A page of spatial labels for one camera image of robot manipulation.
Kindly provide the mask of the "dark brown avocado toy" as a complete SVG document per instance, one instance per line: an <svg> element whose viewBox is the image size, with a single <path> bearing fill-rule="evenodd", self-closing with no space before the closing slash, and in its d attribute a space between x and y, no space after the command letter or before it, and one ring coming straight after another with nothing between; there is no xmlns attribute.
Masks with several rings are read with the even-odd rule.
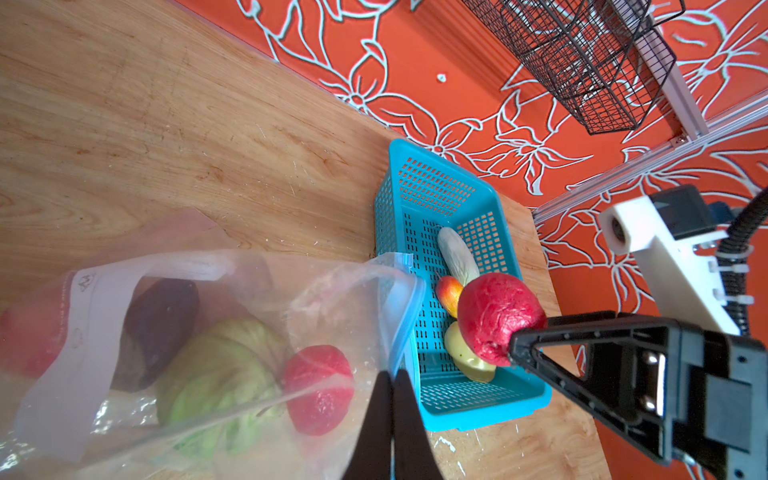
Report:
<svg viewBox="0 0 768 480"><path fill-rule="evenodd" d="M162 375L192 336L200 307L195 282L161 279L129 306L110 388L138 392Z"/></svg>

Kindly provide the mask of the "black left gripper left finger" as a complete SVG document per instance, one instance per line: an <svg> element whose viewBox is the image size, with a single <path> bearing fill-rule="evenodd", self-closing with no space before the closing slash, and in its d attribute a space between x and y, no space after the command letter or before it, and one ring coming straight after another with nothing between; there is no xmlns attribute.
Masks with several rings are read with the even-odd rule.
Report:
<svg viewBox="0 0 768 480"><path fill-rule="evenodd" d="M388 372L380 372L366 410L359 437L343 480L383 479L392 475L393 386Z"/></svg>

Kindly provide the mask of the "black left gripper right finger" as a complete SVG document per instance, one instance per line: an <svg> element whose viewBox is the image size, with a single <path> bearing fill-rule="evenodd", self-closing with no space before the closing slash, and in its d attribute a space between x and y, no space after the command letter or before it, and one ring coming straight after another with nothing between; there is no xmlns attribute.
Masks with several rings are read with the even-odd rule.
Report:
<svg viewBox="0 0 768 480"><path fill-rule="evenodd" d="M410 376L399 370L393 384L394 478L442 480L420 415Z"/></svg>

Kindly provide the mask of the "yellow orange pepper toy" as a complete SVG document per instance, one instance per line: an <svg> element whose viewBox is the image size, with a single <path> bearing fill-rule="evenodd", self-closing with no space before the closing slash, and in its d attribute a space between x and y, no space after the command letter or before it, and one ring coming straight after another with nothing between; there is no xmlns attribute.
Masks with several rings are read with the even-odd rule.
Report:
<svg viewBox="0 0 768 480"><path fill-rule="evenodd" d="M463 285L452 276L441 277L435 287L435 295L444 310L453 318L458 317L458 303Z"/></svg>

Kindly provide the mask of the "green cabbage toy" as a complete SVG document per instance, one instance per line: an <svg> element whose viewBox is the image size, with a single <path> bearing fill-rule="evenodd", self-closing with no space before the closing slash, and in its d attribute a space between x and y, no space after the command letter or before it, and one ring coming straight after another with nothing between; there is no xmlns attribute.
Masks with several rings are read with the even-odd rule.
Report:
<svg viewBox="0 0 768 480"><path fill-rule="evenodd" d="M290 353L287 341L253 317L220 321L189 340L157 380L156 407L163 427L282 394L278 376ZM180 440L174 449L195 460L236 455L254 445L282 406L256 410Z"/></svg>

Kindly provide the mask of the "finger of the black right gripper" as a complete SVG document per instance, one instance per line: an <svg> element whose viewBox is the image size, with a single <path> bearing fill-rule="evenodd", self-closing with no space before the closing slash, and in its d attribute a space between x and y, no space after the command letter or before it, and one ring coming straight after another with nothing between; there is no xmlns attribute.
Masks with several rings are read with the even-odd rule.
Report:
<svg viewBox="0 0 768 480"><path fill-rule="evenodd" d="M653 461L681 458L674 446L683 325L648 316L560 317L546 329L511 336L508 358L589 413ZM544 350L586 348L573 374Z"/></svg>

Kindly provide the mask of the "clear zip top bag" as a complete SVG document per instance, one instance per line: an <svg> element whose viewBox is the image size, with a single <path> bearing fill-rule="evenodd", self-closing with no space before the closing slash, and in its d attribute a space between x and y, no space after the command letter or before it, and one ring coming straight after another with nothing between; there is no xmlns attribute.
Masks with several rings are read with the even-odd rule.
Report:
<svg viewBox="0 0 768 480"><path fill-rule="evenodd" d="M240 249L184 209L1 314L5 479L391 479L428 446L409 254Z"/></svg>

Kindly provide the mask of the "yellow green potato toy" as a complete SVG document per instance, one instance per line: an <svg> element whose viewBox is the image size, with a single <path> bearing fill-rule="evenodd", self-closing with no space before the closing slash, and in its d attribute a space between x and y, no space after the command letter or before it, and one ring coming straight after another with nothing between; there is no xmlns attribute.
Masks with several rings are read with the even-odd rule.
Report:
<svg viewBox="0 0 768 480"><path fill-rule="evenodd" d="M444 334L445 350L450 355L454 365L469 380L477 383L490 383L496 373L496 367L475 355L461 335L458 322L454 321Z"/></svg>

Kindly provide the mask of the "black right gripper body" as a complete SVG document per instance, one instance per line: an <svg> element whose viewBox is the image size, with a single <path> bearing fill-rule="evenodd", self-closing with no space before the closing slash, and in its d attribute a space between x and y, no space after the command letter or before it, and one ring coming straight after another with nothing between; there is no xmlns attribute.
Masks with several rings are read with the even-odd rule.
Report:
<svg viewBox="0 0 768 480"><path fill-rule="evenodd" d="M560 317L576 316L647 315L599 311ZM549 318L548 326L560 317ZM717 479L766 478L766 347L750 337L677 321L683 333L674 446L681 458L670 464L692 460Z"/></svg>

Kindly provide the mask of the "red strawberry toy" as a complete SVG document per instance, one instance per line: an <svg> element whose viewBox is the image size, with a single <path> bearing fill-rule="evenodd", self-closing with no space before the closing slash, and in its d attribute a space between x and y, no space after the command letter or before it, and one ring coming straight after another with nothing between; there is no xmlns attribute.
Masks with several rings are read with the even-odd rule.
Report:
<svg viewBox="0 0 768 480"><path fill-rule="evenodd" d="M458 327L470 350L496 367L510 367L513 334L544 329L547 316L538 298L515 276L492 272L463 289L457 307Z"/></svg>

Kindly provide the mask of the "red radish toy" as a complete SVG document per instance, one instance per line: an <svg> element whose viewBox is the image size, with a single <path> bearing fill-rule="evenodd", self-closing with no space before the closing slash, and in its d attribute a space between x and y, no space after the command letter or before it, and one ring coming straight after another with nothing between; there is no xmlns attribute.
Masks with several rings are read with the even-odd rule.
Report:
<svg viewBox="0 0 768 480"><path fill-rule="evenodd" d="M67 337L69 288L49 282L22 296L1 315L1 371L39 378L58 357Z"/></svg>

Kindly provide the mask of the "red round fruit toy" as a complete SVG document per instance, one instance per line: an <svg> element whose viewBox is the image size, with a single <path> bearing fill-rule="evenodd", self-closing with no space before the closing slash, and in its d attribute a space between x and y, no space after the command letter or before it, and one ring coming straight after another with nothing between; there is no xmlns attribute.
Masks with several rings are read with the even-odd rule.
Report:
<svg viewBox="0 0 768 480"><path fill-rule="evenodd" d="M306 436L330 433L346 417L355 394L354 376L344 353L332 345L309 346L285 365L281 385L294 428Z"/></svg>

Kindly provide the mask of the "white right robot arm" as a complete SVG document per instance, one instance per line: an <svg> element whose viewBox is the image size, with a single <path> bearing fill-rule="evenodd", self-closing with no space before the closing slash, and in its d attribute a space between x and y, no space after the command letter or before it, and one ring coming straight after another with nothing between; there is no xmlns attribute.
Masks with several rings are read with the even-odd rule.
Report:
<svg viewBox="0 0 768 480"><path fill-rule="evenodd" d="M543 380L658 464L718 479L767 475L767 349L728 306L724 274L747 249L717 227L692 186L601 213L606 244L633 256L658 312L553 317L510 339L510 361Z"/></svg>

